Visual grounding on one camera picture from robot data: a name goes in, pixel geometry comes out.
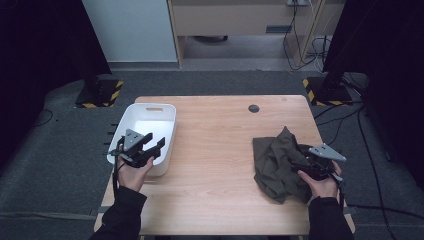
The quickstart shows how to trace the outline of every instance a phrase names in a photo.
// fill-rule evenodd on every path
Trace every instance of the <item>black sleeve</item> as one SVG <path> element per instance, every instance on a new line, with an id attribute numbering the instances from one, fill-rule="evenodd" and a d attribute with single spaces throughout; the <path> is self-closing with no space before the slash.
<path id="1" fill-rule="evenodd" d="M 147 197 L 125 187 L 119 187 L 113 205 L 105 212 L 102 226 L 90 240 L 138 239 L 141 227 L 140 214 Z"/>
<path id="2" fill-rule="evenodd" d="M 336 198 L 317 197 L 309 204 L 310 240 L 350 240 L 353 233 Z"/>

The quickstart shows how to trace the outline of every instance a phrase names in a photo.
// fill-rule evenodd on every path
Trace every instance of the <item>dark gray carpet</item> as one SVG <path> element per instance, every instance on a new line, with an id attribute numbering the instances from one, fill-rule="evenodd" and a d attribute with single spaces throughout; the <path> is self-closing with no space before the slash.
<path id="1" fill-rule="evenodd" d="M 96 215 L 112 165 L 103 155 L 108 132 L 117 124 L 138 96 L 163 95 L 273 95 L 306 96 L 302 80 L 316 72 L 115 72 L 124 85 L 113 107 L 78 109 L 74 101 L 83 86 L 77 81 L 52 91 L 35 127 L 10 166 L 0 178 L 0 212 L 58 212 Z M 354 99 L 358 96 L 351 91 Z M 317 124 L 343 117 L 361 104 L 337 107 L 319 117 Z M 314 115 L 328 107 L 311 106 Z M 386 207 L 424 215 L 424 193 L 415 186 L 402 163 L 388 162 L 372 124 L 363 114 L 364 127 L 377 168 Z M 339 121 L 319 126 L 324 142 L 336 136 Z M 331 145 L 348 161 L 341 164 L 347 179 L 346 198 L 350 204 L 379 206 L 376 180 L 362 140 L 357 115 L 343 121 Z M 356 239 L 390 239 L 380 210 L 359 209 L 353 216 Z M 421 239 L 424 221 L 387 212 L 397 239 Z M 0 239 L 87 239 L 94 220 L 40 218 L 0 219 Z"/>

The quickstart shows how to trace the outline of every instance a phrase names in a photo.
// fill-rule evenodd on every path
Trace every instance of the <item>yellow and black hazard tape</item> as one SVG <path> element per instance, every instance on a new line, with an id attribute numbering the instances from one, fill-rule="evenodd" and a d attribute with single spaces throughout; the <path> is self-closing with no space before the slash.
<path id="1" fill-rule="evenodd" d="M 352 105 L 352 102 L 342 102 L 342 101 L 318 101 L 315 98 L 315 94 L 312 91 L 311 86 L 309 85 L 308 79 L 303 79 L 303 86 L 306 89 L 306 93 L 308 94 L 309 101 L 312 106 L 334 106 L 334 105 Z"/>
<path id="2" fill-rule="evenodd" d="M 112 96 L 110 97 L 110 100 L 108 102 L 104 103 L 81 103 L 76 105 L 77 108 L 96 108 L 96 107 L 111 107 L 116 101 L 116 98 L 119 95 L 119 92 L 121 91 L 122 84 L 124 84 L 124 81 L 118 81 L 116 83 L 115 91 L 113 92 Z"/>

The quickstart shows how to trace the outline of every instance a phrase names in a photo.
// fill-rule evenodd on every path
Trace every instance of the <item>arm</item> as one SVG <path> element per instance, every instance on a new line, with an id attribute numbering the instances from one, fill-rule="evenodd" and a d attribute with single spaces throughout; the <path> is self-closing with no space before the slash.
<path id="1" fill-rule="evenodd" d="M 317 197 L 312 200 L 309 205 L 309 222 L 311 224 L 310 240 L 353 239 L 353 234 L 336 198 Z"/>
<path id="2" fill-rule="evenodd" d="M 141 168 L 124 165 L 119 158 L 119 188 L 113 205 L 105 212 L 102 226 L 90 240 L 138 239 L 141 227 L 140 214 L 147 197 L 139 193 L 147 172 L 153 167 L 153 157 Z"/>
<path id="3" fill-rule="evenodd" d="M 333 162 L 333 164 L 336 173 L 340 175 L 342 170 L 337 163 Z M 309 239 L 353 239 L 353 234 L 336 198 L 338 192 L 336 182 L 331 178 L 316 181 L 302 171 L 298 174 L 312 191 L 313 200 L 309 204 Z"/>
<path id="4" fill-rule="evenodd" d="M 102 226 L 90 239 L 137 239 L 146 199 L 136 191 L 119 187 L 115 202 L 103 215 Z"/>

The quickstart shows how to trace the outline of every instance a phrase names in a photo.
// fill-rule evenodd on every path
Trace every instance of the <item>wooden table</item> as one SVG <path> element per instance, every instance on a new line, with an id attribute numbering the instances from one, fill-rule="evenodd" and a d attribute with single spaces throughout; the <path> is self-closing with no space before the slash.
<path id="1" fill-rule="evenodd" d="M 258 187 L 252 139 L 284 126 L 299 143 L 320 134 L 303 96 L 139 97 L 176 107 L 177 129 L 168 172 L 149 177 L 141 235 L 307 235 L 307 206 L 290 196 L 279 204 Z M 255 104 L 259 112 L 252 113 Z M 102 206 L 111 206 L 109 182 Z M 95 230 L 101 225 L 99 214 Z M 350 215 L 346 218 L 354 231 Z"/>

